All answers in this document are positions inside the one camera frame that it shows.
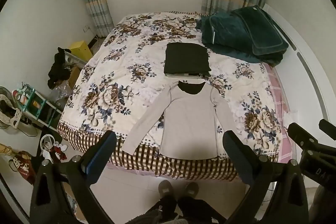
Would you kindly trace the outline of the white bed headboard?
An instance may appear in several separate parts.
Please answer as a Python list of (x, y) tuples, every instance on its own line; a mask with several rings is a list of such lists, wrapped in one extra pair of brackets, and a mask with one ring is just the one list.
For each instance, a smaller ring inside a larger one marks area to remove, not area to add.
[(270, 5), (264, 5), (289, 47), (276, 66), (291, 111), (302, 126), (322, 118), (335, 124), (335, 93), (322, 65), (303, 37)]

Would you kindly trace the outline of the yellow box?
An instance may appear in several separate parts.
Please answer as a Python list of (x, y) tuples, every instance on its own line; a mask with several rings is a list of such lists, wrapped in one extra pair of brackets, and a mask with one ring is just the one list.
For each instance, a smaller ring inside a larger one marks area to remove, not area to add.
[(85, 62), (88, 62), (93, 57), (92, 52), (85, 40), (72, 43), (69, 47), (69, 50), (74, 56), (82, 59)]

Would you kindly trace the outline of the black folded garment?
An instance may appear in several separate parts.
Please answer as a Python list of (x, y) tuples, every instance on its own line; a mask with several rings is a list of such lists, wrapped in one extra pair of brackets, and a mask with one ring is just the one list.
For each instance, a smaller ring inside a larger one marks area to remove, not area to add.
[(165, 74), (210, 75), (209, 54), (203, 46), (195, 43), (169, 43), (165, 54)]

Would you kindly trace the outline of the pink bed sheet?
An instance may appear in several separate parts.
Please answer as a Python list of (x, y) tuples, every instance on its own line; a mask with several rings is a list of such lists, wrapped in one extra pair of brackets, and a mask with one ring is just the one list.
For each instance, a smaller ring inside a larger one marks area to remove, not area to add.
[(284, 92), (282, 90), (281, 81), (278, 78), (276, 70), (266, 63), (264, 63), (263, 65), (267, 71), (267, 75), (270, 80), (270, 91), (272, 93), (275, 105), (274, 111), (276, 113), (278, 121), (280, 122), (280, 128), (282, 134), (281, 145), (278, 154), (278, 162), (287, 163), (293, 156), (291, 142), (283, 124), (283, 114), (285, 114), (288, 111), (288, 106), (286, 103)]

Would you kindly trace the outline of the dark green pillow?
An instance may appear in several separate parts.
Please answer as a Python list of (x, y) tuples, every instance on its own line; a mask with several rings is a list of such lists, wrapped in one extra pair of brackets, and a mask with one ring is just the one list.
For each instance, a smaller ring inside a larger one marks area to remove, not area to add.
[(252, 52), (256, 56), (284, 54), (288, 48), (287, 42), (279, 34), (273, 24), (273, 19), (258, 6), (243, 7), (231, 11), (237, 16), (252, 41)]

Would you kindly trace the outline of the dark green blanket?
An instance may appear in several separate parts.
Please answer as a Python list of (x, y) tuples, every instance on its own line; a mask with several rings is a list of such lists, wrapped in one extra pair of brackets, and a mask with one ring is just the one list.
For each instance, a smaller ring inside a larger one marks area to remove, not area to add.
[(274, 67), (282, 53), (256, 56), (252, 52), (252, 41), (242, 21), (231, 12), (217, 12), (202, 16), (196, 28), (202, 32), (202, 43), (213, 52), (233, 57), (248, 63), (267, 63)]

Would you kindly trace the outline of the red printed bag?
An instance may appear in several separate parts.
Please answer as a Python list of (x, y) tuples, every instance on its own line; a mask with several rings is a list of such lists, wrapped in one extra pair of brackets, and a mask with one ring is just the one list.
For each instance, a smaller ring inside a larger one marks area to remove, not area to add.
[(14, 172), (19, 174), (31, 185), (35, 184), (36, 173), (31, 161), (32, 157), (26, 151), (20, 151), (9, 160), (9, 166)]

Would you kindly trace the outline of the beige long sleeve shirt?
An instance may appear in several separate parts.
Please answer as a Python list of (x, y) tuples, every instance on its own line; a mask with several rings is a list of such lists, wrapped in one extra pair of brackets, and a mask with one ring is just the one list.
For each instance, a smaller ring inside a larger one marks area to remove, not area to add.
[(134, 154), (142, 139), (163, 117), (159, 154), (173, 159), (204, 160), (218, 156), (217, 125), (237, 131), (227, 101), (206, 82), (174, 83), (156, 97), (133, 126), (122, 149)]

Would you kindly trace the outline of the right grey slipper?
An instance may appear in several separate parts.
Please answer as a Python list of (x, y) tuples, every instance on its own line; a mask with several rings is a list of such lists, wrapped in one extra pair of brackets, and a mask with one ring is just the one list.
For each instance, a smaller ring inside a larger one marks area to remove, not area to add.
[(195, 198), (199, 193), (199, 185), (196, 182), (190, 182), (185, 187), (184, 195)]

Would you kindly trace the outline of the teal shelf rack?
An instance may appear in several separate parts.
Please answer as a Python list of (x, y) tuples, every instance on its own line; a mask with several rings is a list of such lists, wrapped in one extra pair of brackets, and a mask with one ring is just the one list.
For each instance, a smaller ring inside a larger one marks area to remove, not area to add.
[(58, 131), (62, 112), (35, 88), (22, 83), (22, 87), (13, 91), (13, 95), (23, 114), (53, 131)]

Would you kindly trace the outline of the white electric fan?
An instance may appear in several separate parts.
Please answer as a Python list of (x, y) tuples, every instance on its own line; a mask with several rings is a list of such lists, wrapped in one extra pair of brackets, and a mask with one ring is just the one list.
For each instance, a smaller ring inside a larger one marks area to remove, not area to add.
[(9, 134), (21, 132), (30, 138), (38, 135), (36, 128), (23, 115), (15, 103), (13, 95), (5, 87), (1, 87), (1, 130), (5, 130)]

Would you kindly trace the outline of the black clothes pile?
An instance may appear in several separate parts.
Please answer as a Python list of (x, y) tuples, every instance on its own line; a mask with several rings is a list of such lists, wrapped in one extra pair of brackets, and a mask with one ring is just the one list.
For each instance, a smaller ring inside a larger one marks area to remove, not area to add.
[(71, 53), (69, 49), (58, 47), (58, 53), (54, 55), (54, 63), (48, 73), (49, 80), (47, 82), (51, 90), (70, 78), (71, 70), (65, 65), (66, 52)]

